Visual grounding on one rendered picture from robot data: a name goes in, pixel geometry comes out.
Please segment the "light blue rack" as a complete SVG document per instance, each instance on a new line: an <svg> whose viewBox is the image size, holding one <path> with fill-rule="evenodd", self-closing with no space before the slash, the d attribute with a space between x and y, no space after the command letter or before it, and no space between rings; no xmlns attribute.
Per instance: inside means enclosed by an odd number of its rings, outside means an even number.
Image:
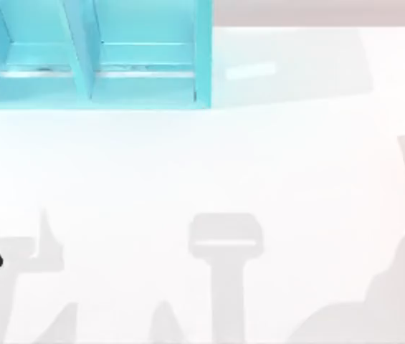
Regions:
<svg viewBox="0 0 405 344"><path fill-rule="evenodd" d="M0 0L0 110L205 109L214 0Z"/></svg>

